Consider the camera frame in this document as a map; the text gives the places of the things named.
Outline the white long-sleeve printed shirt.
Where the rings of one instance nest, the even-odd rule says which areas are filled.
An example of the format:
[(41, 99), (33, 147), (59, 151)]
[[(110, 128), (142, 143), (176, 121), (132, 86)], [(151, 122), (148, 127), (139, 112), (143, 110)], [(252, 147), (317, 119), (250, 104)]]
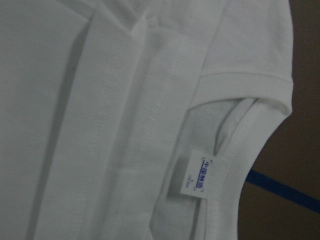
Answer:
[(292, 57), (286, 0), (1, 1), (1, 239), (236, 240)]

